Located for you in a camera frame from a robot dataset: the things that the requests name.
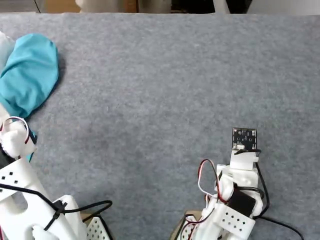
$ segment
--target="black cable tie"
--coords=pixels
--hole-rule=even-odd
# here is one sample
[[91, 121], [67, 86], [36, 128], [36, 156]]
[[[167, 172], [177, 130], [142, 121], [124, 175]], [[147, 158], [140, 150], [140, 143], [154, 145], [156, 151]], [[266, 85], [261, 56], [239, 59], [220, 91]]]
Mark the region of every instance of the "black cable tie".
[[55, 213], [53, 214], [50, 222], [49, 222], [49, 223], [47, 224], [47, 226], [45, 226], [45, 228], [43, 229], [43, 230], [45, 230], [45, 231], [48, 231], [49, 228], [52, 226], [52, 224], [55, 222], [55, 220], [57, 220], [57, 219], [60, 217], [61, 213], [63, 213], [63, 212], [65, 211], [65, 208], [66, 208], [66, 206], [67, 206], [68, 203], [65, 202], [65, 203], [62, 204], [62, 201], [59, 200], [59, 201], [56, 202], [55, 204], [56, 204], [56, 205], [59, 205], [59, 206], [58, 206], [58, 210], [55, 211]]

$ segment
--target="black wire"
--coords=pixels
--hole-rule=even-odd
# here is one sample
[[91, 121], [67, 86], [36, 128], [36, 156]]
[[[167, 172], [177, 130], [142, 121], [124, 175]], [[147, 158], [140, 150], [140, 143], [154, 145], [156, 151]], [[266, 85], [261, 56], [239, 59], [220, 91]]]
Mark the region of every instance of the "black wire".
[[285, 223], [283, 223], [283, 222], [280, 222], [280, 221], [275, 220], [275, 219], [273, 219], [273, 218], [271, 218], [271, 217], [268, 217], [268, 216], [261, 216], [261, 217], [259, 217], [259, 218], [260, 218], [260, 219], [263, 219], [263, 220], [266, 220], [266, 221], [269, 221], [269, 222], [271, 222], [271, 223], [278, 224], [278, 225], [280, 225], [280, 226], [286, 227], [286, 228], [294, 231], [296, 234], [298, 234], [298, 235], [300, 236], [301, 240], [305, 240], [305, 238], [304, 238], [304, 236], [301, 234], [301, 232], [299, 232], [299, 231], [298, 231], [297, 229], [295, 229], [293, 226], [290, 226], [290, 225], [288, 225], [288, 224], [285, 224]]
[[113, 204], [112, 201], [110, 201], [110, 200], [104, 200], [104, 201], [95, 202], [95, 203], [92, 203], [92, 204], [89, 204], [89, 205], [86, 205], [86, 206], [83, 206], [83, 207], [79, 207], [79, 208], [76, 208], [76, 209], [66, 210], [66, 209], [60, 209], [53, 202], [51, 202], [48, 198], [46, 198], [42, 193], [40, 193], [38, 191], [35, 191], [35, 190], [31, 190], [31, 189], [27, 189], [27, 188], [24, 188], [24, 187], [18, 187], [18, 186], [12, 186], [12, 185], [7, 185], [7, 184], [0, 183], [1, 192], [2, 192], [2, 189], [8, 189], [8, 190], [18, 191], [18, 192], [22, 192], [22, 193], [37, 195], [44, 202], [46, 202], [53, 210], [56, 211], [56, 213], [58, 213], [58, 216], [56, 216], [56, 214], [53, 215], [52, 219], [50, 220], [50, 222], [46, 226], [46, 228], [48, 228], [48, 229], [53, 224], [53, 222], [59, 217], [60, 214], [77, 213], [77, 212], [88, 210], [88, 209], [91, 209], [91, 208], [94, 208], [94, 207], [97, 207], [97, 206], [100, 206], [100, 205], [106, 205], [106, 206], [100, 208], [98, 211], [94, 212], [93, 214], [91, 214], [90, 216], [88, 216], [88, 217], [86, 217], [85, 219], [82, 220], [83, 222], [85, 222], [88, 219], [91, 219], [92, 217], [94, 217], [95, 215], [99, 215], [103, 211], [107, 210]]
[[[248, 152], [248, 151], [241, 151], [241, 152], [239, 152], [239, 151], [236, 152], [235, 155], [236, 155], [236, 154], [242, 154], [242, 153]], [[255, 149], [255, 150], [252, 150], [252, 151], [249, 151], [249, 152], [256, 152], [256, 153], [257, 153], [256, 156], [258, 157], [259, 154], [261, 153], [261, 150], [260, 150], [260, 149]], [[278, 225], [280, 225], [280, 226], [283, 226], [283, 227], [285, 227], [285, 228], [288, 228], [288, 229], [294, 231], [296, 234], [298, 234], [298, 235], [300, 236], [301, 240], [304, 240], [304, 236], [301, 234], [301, 232], [299, 232], [299, 231], [298, 231], [297, 229], [295, 229], [294, 227], [292, 227], [292, 226], [290, 226], [290, 225], [288, 225], [288, 224], [285, 224], [285, 223], [283, 223], [283, 222], [281, 222], [281, 221], [278, 221], [278, 220], [276, 220], [276, 219], [274, 219], [274, 218], [271, 218], [271, 217], [268, 217], [268, 216], [263, 216], [263, 215], [266, 213], [266, 211], [269, 209], [269, 207], [270, 207], [270, 198], [269, 198], [269, 193], [268, 193], [268, 189], [267, 189], [267, 186], [266, 186], [264, 177], [262, 176], [262, 173], [261, 173], [259, 164], [258, 164], [257, 162], [255, 163], [255, 167], [256, 167], [256, 169], [257, 169], [257, 171], [258, 171], [258, 175], [259, 175], [259, 178], [260, 178], [260, 180], [261, 180], [261, 183], [262, 183], [262, 186], [263, 186], [263, 190], [264, 190], [264, 193], [265, 193], [266, 206], [265, 206], [265, 208], [262, 210], [262, 212], [260, 213], [260, 215], [254, 216], [253, 219], [254, 219], [254, 220], [256, 220], [256, 219], [263, 219], [263, 220], [269, 221], [269, 222], [271, 222], [271, 223], [278, 224]]]
[[100, 203], [101, 203], [101, 204], [98, 204], [98, 202], [97, 202], [97, 203], [96, 203], [96, 206], [99, 206], [99, 205], [102, 205], [102, 204], [106, 204], [106, 206], [100, 208], [98, 211], [96, 211], [96, 212], [92, 213], [91, 215], [89, 215], [88, 217], [84, 218], [84, 219], [82, 220], [82, 222], [86, 222], [86, 221], [88, 221], [89, 219], [93, 218], [94, 216], [99, 215], [99, 214], [102, 213], [103, 211], [105, 211], [105, 210], [107, 210], [108, 208], [110, 208], [110, 207], [112, 206], [112, 204], [113, 204], [112, 201], [110, 201], [110, 200], [101, 201]]
[[269, 209], [270, 207], [270, 197], [269, 197], [269, 193], [268, 193], [268, 189], [267, 189], [267, 186], [266, 186], [266, 182], [264, 180], [264, 177], [262, 176], [262, 173], [261, 173], [261, 170], [260, 170], [260, 167], [259, 167], [259, 164], [256, 162], [255, 163], [255, 167], [258, 171], [258, 174], [259, 174], [259, 178], [261, 180], [261, 184], [263, 186], [263, 190], [264, 190], [264, 194], [265, 194], [265, 198], [266, 198], [266, 205], [264, 207], [264, 209], [262, 210], [262, 212], [258, 215], [258, 216], [254, 216], [253, 219], [257, 219], [257, 218], [260, 218], [263, 216], [263, 214], [266, 213], [266, 211]]
[[252, 150], [240, 149], [234, 155], [243, 154], [243, 153], [256, 153], [256, 156], [259, 157], [261, 152], [262, 151], [260, 149], [252, 149]]
[[41, 13], [41, 11], [40, 11], [40, 8], [39, 8], [39, 6], [38, 6], [37, 1], [36, 1], [36, 0], [33, 0], [33, 1], [34, 1], [34, 3], [35, 3], [36, 9], [38, 10], [38, 12], [39, 12], [39, 13]]
[[238, 189], [240, 191], [253, 191], [253, 192], [256, 192], [256, 193], [260, 194], [261, 199], [265, 198], [264, 191], [262, 191], [260, 188], [257, 188], [257, 187], [253, 187], [253, 186], [237, 186], [236, 189]]
[[24, 188], [24, 187], [11, 186], [11, 185], [2, 184], [2, 183], [0, 183], [0, 188], [1, 189], [8, 189], [8, 190], [13, 190], [13, 191], [18, 191], [18, 192], [27, 193], [27, 194], [37, 195], [39, 198], [41, 198], [43, 201], [45, 201], [53, 210], [55, 210], [55, 211], [58, 210], [58, 207], [56, 207], [53, 204], [53, 202], [51, 202], [48, 198], [46, 198], [42, 193], [40, 193], [38, 191], [34, 191], [34, 190], [27, 189], [27, 188]]

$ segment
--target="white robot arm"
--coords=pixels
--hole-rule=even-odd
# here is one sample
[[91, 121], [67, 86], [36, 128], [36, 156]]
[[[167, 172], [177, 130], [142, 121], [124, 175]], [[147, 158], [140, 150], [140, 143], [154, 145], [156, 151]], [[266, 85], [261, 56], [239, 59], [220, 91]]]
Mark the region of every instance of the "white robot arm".
[[232, 143], [229, 165], [219, 164], [215, 168], [209, 159], [201, 163], [200, 177], [203, 164], [211, 163], [217, 178], [217, 194], [202, 210], [200, 221], [185, 221], [177, 240], [248, 239], [255, 225], [253, 218], [263, 210], [264, 193], [258, 189], [259, 175], [254, 167], [259, 160], [257, 130], [234, 128]]
[[[20, 117], [9, 116], [1, 105], [0, 120], [0, 144], [3, 149], [0, 157], [5, 157], [7, 161], [6, 166], [0, 168], [0, 226], [6, 237], [9, 240], [112, 239], [99, 217], [94, 217], [87, 227], [80, 212], [71, 211], [78, 209], [72, 196], [65, 195], [53, 203], [49, 200], [26, 159], [36, 149], [28, 124]], [[22, 192], [27, 209], [20, 209], [14, 202], [13, 195], [17, 192]], [[112, 202], [102, 201], [101, 204], [111, 205]]]

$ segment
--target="white wire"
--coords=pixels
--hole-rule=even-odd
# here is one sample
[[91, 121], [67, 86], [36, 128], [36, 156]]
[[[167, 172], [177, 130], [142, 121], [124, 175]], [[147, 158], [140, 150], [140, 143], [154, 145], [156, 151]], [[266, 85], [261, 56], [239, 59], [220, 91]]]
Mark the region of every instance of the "white wire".
[[207, 209], [208, 208], [208, 204], [209, 204], [209, 196], [206, 194], [205, 196], [204, 196], [204, 198], [205, 198], [205, 208]]
[[26, 136], [25, 136], [25, 140], [24, 140], [24, 141], [27, 141], [28, 138], [29, 138], [29, 134], [30, 134], [30, 133], [29, 133], [29, 126], [28, 126], [26, 120], [24, 120], [24, 119], [21, 118], [21, 117], [18, 117], [18, 116], [10, 116], [10, 117], [8, 117], [6, 120], [3, 121], [3, 123], [2, 123], [2, 124], [3, 124], [2, 129], [5, 128], [5, 122], [8, 121], [8, 120], [10, 120], [10, 119], [16, 119], [16, 120], [19, 120], [19, 121], [23, 122], [23, 124], [24, 124], [24, 126], [25, 126], [25, 128], [26, 128]]
[[[217, 172], [217, 171], [216, 171], [216, 168], [215, 168], [215, 164], [214, 164], [214, 162], [213, 162], [213, 161], [211, 161], [210, 159], [208, 159], [208, 161], [210, 161], [210, 162], [212, 163], [213, 170], [214, 170], [215, 172]], [[209, 196], [213, 197], [213, 196], [214, 196], [214, 194], [209, 193], [209, 192], [207, 192], [207, 191], [203, 190], [203, 189], [202, 189], [202, 187], [200, 186], [200, 180], [201, 180], [202, 168], [203, 168], [203, 166], [204, 166], [204, 164], [205, 164], [205, 163], [206, 163], [206, 161], [204, 161], [204, 162], [203, 162], [203, 163], [201, 163], [201, 165], [200, 165], [200, 169], [199, 169], [199, 177], [198, 177], [198, 188], [199, 188], [199, 189], [200, 189], [200, 191], [201, 191], [201, 192], [203, 192], [204, 194], [206, 194], [206, 195], [209, 195]]]

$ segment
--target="cable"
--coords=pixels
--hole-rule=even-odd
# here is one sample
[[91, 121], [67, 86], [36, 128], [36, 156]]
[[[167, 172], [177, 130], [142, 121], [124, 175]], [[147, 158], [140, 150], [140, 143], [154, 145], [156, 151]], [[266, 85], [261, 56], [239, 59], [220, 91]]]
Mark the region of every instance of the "cable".
[[[246, 153], [247, 151], [242, 151], [242, 152], [236, 152], [235, 154], [241, 154], [241, 153]], [[259, 154], [261, 153], [261, 150], [260, 149], [255, 149], [254, 152], [257, 153], [257, 157], [259, 156]], [[264, 190], [264, 193], [265, 193], [265, 198], [266, 198], [266, 206], [265, 208], [262, 210], [262, 212], [260, 213], [260, 215], [258, 216], [254, 216], [253, 219], [256, 220], [256, 219], [263, 219], [265, 221], [269, 221], [271, 223], [274, 223], [274, 224], [278, 224], [280, 226], [283, 226], [285, 228], [288, 228], [292, 231], [294, 231], [296, 234], [298, 234], [301, 238], [301, 240], [304, 240], [304, 236], [301, 234], [301, 232], [299, 232], [297, 229], [295, 229], [294, 227], [290, 226], [290, 225], [287, 225], [283, 222], [280, 222], [274, 218], [271, 218], [271, 217], [268, 217], [268, 216], [263, 216], [266, 211], [269, 209], [270, 207], [270, 197], [269, 197], [269, 193], [268, 193], [268, 189], [267, 189], [267, 186], [266, 186], [266, 183], [265, 183], [265, 180], [264, 180], [264, 177], [262, 176], [262, 173], [261, 173], [261, 170], [260, 170], [260, 167], [259, 167], [259, 164], [256, 162], [255, 163], [255, 167], [258, 171], [258, 175], [259, 175], [259, 178], [261, 180], [261, 184], [263, 186], [263, 190]]]
[[256, 192], [256, 193], [260, 194], [261, 199], [265, 198], [264, 191], [262, 191], [260, 188], [257, 188], [257, 187], [253, 187], [253, 186], [238, 186], [238, 187], [236, 187], [236, 189], [238, 189], [240, 191], [253, 191], [253, 192]]
[[198, 187], [200, 189], [201, 192], [203, 192], [204, 194], [206, 195], [209, 195], [211, 197], [213, 197], [214, 195], [203, 190], [202, 187], [200, 186], [200, 181], [201, 181], [201, 175], [202, 175], [202, 169], [203, 169], [203, 166], [205, 164], [205, 162], [209, 162], [211, 164], [211, 167], [213, 169], [213, 172], [214, 172], [214, 175], [215, 175], [215, 180], [216, 180], [216, 188], [217, 188], [217, 200], [219, 199], [221, 202], [223, 202], [224, 204], [227, 203], [227, 201], [225, 201], [222, 197], [221, 197], [221, 194], [220, 194], [220, 187], [219, 187], [219, 178], [218, 178], [218, 175], [217, 175], [217, 171], [216, 171], [216, 168], [215, 168], [215, 165], [214, 165], [214, 162], [210, 159], [204, 159], [202, 160], [202, 162], [200, 163], [199, 165], [199, 168], [198, 168]]
[[38, 6], [37, 1], [36, 1], [36, 0], [33, 0], [33, 1], [34, 1], [35, 6], [36, 6], [36, 9], [38, 10], [38, 12], [39, 12], [39, 13], [41, 13], [41, 11], [40, 11], [40, 8], [39, 8], [39, 6]]
[[99, 215], [100, 213], [104, 212], [105, 210], [107, 210], [108, 208], [110, 208], [113, 203], [112, 203], [112, 201], [110, 201], [110, 200], [100, 201], [100, 202], [96, 202], [96, 203], [94, 203], [94, 204], [91, 204], [91, 206], [90, 206], [90, 207], [87, 207], [86, 209], [90, 209], [90, 208], [93, 208], [93, 207], [96, 207], [96, 206], [99, 206], [99, 205], [104, 205], [104, 204], [106, 205], [105, 207], [102, 207], [102, 208], [99, 209], [98, 211], [96, 211], [96, 212], [92, 213], [91, 215], [87, 216], [86, 218], [84, 218], [84, 219], [82, 220], [82, 222], [86, 222], [86, 221], [88, 221], [89, 219], [91, 219], [92, 217], [94, 217], [95, 215]]
[[210, 217], [210, 215], [214, 212], [214, 208], [212, 209], [212, 211], [208, 214], [208, 216], [206, 216], [204, 219], [202, 219], [202, 220], [200, 220], [200, 221], [189, 221], [187, 218], [186, 218], [186, 216], [184, 217], [184, 220], [186, 220], [188, 223], [186, 224], [186, 225], [184, 225], [184, 227], [182, 228], [182, 230], [181, 230], [181, 234], [180, 234], [180, 240], [182, 240], [182, 233], [184, 232], [184, 230], [185, 230], [185, 228], [188, 226], [188, 225], [190, 225], [190, 224], [201, 224], [201, 223], [203, 223], [204, 221], [206, 221], [209, 217]]
[[0, 240], [5, 240], [5, 236], [4, 236], [4, 233], [0, 227]]
[[273, 219], [273, 218], [271, 218], [271, 217], [268, 217], [268, 216], [261, 216], [261, 217], [259, 217], [259, 218], [260, 218], [260, 219], [263, 219], [263, 220], [266, 220], [266, 221], [269, 221], [269, 222], [274, 223], [274, 224], [278, 224], [278, 225], [283, 226], [283, 227], [285, 227], [285, 228], [288, 228], [288, 229], [294, 231], [296, 234], [298, 234], [298, 235], [300, 236], [301, 240], [305, 240], [305, 238], [304, 238], [304, 236], [302, 235], [302, 233], [299, 232], [297, 229], [295, 229], [293, 226], [287, 225], [287, 224], [285, 224], [285, 223], [283, 223], [283, 222], [280, 222], [280, 221], [275, 220], [275, 219]]
[[253, 217], [254, 220], [257, 219], [257, 218], [262, 217], [270, 207], [270, 198], [269, 198], [269, 193], [268, 193], [268, 189], [267, 189], [267, 186], [266, 186], [266, 182], [264, 180], [264, 177], [262, 176], [259, 164], [257, 162], [255, 163], [255, 167], [256, 167], [256, 169], [258, 171], [258, 175], [259, 175], [259, 178], [261, 180], [261, 184], [263, 186], [263, 190], [264, 190], [265, 198], [266, 198], [266, 205], [265, 205], [264, 209], [262, 210], [262, 212], [258, 216]]
[[88, 217], [86, 217], [85, 219], [82, 220], [82, 222], [85, 222], [88, 219], [92, 218], [93, 216], [99, 215], [103, 211], [107, 210], [113, 204], [112, 201], [110, 201], [110, 200], [104, 200], [104, 201], [95, 202], [95, 203], [92, 203], [92, 204], [89, 204], [89, 205], [86, 205], [86, 206], [83, 206], [83, 207], [79, 207], [79, 208], [76, 208], [76, 209], [66, 210], [65, 209], [66, 205], [62, 205], [61, 207], [57, 207], [53, 202], [51, 202], [48, 198], [46, 198], [42, 193], [40, 193], [38, 191], [35, 191], [35, 190], [31, 190], [31, 189], [27, 189], [27, 188], [24, 188], [24, 187], [17, 187], [17, 186], [11, 186], [11, 185], [0, 183], [1, 192], [2, 192], [2, 189], [8, 189], [8, 190], [18, 191], [18, 192], [22, 192], [22, 193], [37, 195], [44, 202], [46, 202], [55, 211], [52, 219], [50, 220], [50, 222], [45, 227], [46, 230], [48, 230], [49, 227], [53, 224], [53, 222], [56, 219], [58, 219], [60, 214], [77, 213], [77, 212], [88, 210], [88, 209], [91, 209], [91, 208], [94, 208], [94, 207], [97, 207], [97, 206], [100, 206], [100, 205], [106, 205], [106, 206], [102, 207], [98, 211], [94, 212], [93, 214], [91, 214], [90, 216], [88, 216]]
[[55, 211], [58, 210], [58, 208], [48, 198], [46, 198], [42, 193], [40, 193], [38, 191], [34, 191], [34, 190], [31, 190], [31, 189], [18, 187], [18, 186], [6, 185], [6, 184], [2, 184], [2, 183], [0, 183], [0, 188], [1, 189], [8, 189], [8, 190], [13, 190], [13, 191], [18, 191], [18, 192], [27, 193], [27, 194], [37, 195], [39, 198], [41, 198], [43, 201], [45, 201], [53, 210], [55, 210]]

